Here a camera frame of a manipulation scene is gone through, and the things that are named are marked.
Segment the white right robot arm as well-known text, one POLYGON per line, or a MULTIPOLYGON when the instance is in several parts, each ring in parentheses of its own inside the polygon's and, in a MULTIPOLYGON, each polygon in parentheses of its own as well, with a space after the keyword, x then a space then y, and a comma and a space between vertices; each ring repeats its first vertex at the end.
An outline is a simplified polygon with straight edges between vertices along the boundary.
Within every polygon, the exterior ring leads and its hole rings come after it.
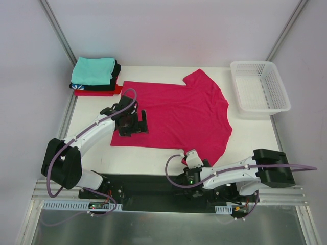
POLYGON ((295 186, 295 180, 287 165, 284 152, 257 149, 253 156, 231 166, 210 167, 207 160, 197 166, 187 164, 176 179, 179 185, 196 185, 185 188, 189 198, 203 197, 209 203, 242 203, 254 200, 256 191, 263 187, 288 188, 295 186))

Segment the pink t shirt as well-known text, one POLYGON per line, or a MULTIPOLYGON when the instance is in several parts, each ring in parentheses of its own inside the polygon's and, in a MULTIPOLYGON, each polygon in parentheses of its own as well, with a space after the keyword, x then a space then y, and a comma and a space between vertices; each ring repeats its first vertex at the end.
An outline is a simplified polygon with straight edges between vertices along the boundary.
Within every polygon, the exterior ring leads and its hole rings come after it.
POLYGON ((148 133, 130 137, 114 133, 112 146, 196 150, 213 166, 224 154, 232 127, 228 101, 203 70, 183 78, 183 85, 124 81, 122 92, 133 97, 147 114, 148 133))

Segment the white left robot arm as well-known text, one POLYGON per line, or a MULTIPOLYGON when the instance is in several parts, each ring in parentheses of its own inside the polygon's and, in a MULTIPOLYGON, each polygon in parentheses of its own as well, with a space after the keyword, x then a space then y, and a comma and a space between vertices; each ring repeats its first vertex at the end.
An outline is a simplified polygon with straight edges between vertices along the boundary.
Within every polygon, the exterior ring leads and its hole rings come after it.
POLYGON ((105 136, 117 133, 130 137, 147 131, 146 111, 139 110, 136 99, 124 95, 118 103, 100 111, 97 118, 79 133, 64 140, 50 140, 41 173, 62 188, 88 188, 96 198, 104 198, 108 193, 106 180, 100 174, 84 169, 82 157, 105 136))

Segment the white plastic laundry basket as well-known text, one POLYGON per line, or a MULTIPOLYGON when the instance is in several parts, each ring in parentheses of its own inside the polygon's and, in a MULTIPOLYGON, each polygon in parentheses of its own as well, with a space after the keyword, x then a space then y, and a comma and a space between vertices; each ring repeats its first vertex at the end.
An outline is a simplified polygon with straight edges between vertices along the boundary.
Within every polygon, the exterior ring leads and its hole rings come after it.
POLYGON ((291 104, 277 67, 269 61, 234 61, 230 64, 239 113, 264 117, 287 112, 291 104))

